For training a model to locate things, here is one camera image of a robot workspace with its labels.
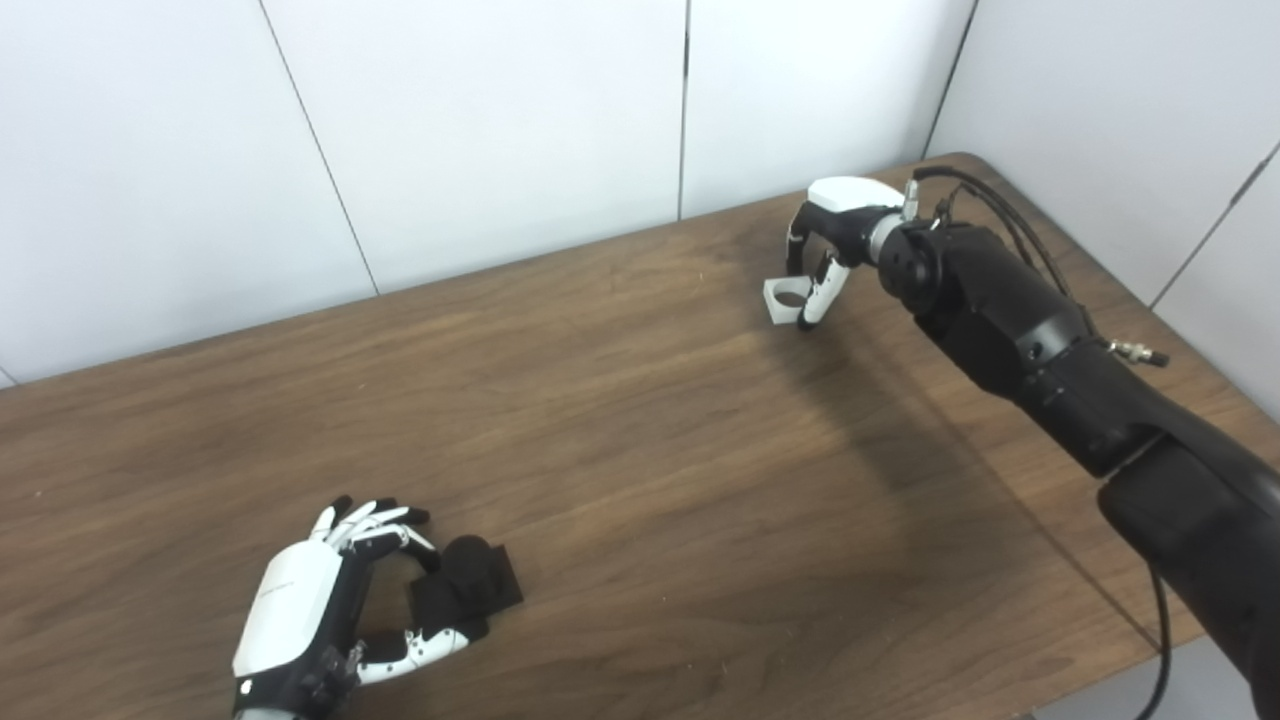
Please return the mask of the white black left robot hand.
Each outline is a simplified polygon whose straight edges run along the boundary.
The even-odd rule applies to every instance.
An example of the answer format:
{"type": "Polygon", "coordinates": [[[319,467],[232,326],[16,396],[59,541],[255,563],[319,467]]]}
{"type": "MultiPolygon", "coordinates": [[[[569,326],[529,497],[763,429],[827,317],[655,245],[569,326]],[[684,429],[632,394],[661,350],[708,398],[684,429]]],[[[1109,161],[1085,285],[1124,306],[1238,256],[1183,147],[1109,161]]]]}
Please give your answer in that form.
{"type": "Polygon", "coordinates": [[[463,603],[424,624],[361,637],[358,621],[375,565],[404,553],[428,582],[445,577],[445,555],[420,527],[428,511],[343,495],[308,534],[269,562],[232,660],[236,719],[328,719],[358,688],[416,673],[484,639],[484,609],[463,603]]]}

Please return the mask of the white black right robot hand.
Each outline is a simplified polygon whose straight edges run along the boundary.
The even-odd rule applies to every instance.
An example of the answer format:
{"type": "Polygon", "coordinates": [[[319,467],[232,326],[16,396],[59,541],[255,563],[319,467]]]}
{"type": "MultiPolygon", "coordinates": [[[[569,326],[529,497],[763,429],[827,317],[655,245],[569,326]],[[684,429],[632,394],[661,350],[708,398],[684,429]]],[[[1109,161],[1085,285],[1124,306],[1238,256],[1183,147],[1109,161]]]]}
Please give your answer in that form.
{"type": "Polygon", "coordinates": [[[835,304],[852,269],[877,268],[881,250],[892,231],[906,222],[906,199],[897,190],[865,177],[828,177],[813,182],[786,233],[786,272],[810,282],[796,327],[815,328],[835,304]],[[810,237],[831,250],[818,269],[804,273],[804,251],[810,237]]]}

